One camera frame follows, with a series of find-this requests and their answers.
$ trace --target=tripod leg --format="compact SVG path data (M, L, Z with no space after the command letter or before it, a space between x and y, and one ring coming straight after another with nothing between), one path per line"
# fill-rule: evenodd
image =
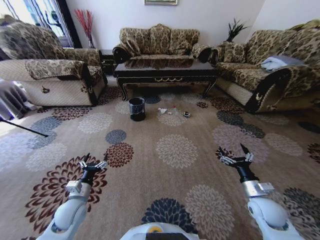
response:
M24 126L20 126L20 125L14 124L14 123L9 122L9 121L6 121L6 120L4 120L4 119L0 119L0 122L4 122L4 123L6 123L6 124L13 125L13 126L15 126L15 127L18 127L18 128L24 129L24 130L27 130L27 131L32 132L32 133L34 133L34 134L39 134L39 135L41 135L41 136L44 136L45 138L49 136L49 135L47 135L47 134L43 134L43 133L34 131L34 130L32 130L32 129L29 129L29 128L26 128L26 127L24 127Z

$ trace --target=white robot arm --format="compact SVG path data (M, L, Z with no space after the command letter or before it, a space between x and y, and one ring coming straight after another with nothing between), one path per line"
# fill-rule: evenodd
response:
M72 240L87 214L87 201L93 185L95 173L105 168L107 155L100 163L86 164L90 153L80 162L84 170L83 176L77 181L69 181L66 189L70 192L68 200L55 212L54 217L37 240Z
M236 168L240 175L244 192L249 198L247 204L251 216L255 219L261 230L264 240L303 240L295 227L289 220L284 208L266 198L274 191L271 183L259 183L259 178L250 170L249 165L253 160L253 153L241 144L245 157L230 158L225 156L224 151L219 148L220 161L224 164Z

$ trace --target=small bottle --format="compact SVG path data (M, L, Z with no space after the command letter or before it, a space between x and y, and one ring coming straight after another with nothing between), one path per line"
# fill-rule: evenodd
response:
M172 107L173 107L173 108L172 108L172 113L173 113L174 115L178 115L178 111L177 111L176 106L173 105Z

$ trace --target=red dried branches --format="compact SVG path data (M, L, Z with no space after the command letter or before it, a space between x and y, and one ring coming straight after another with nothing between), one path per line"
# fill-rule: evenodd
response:
M92 23L94 18L92 16L92 12L89 10L82 10L82 9L75 9L74 10L76 17L78 18L80 24L83 27L85 35L88 38L91 38L91 30L92 30Z

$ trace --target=patterned carpet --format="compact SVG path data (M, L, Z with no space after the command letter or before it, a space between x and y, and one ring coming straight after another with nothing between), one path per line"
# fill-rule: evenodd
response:
M96 107L40 108L19 123L49 137L0 123L1 239L32 240L44 231L81 176L78 162L109 166L97 174L77 240L118 240L133 226L173 223L208 240L262 239L246 209L237 171L217 149L254 153L252 171L272 182L271 198L307 239L320 240L320 123L313 111L252 115L204 85L131 88L144 96L146 119L134 122L115 80ZM177 114L158 113L176 106ZM188 111L190 118L180 113Z

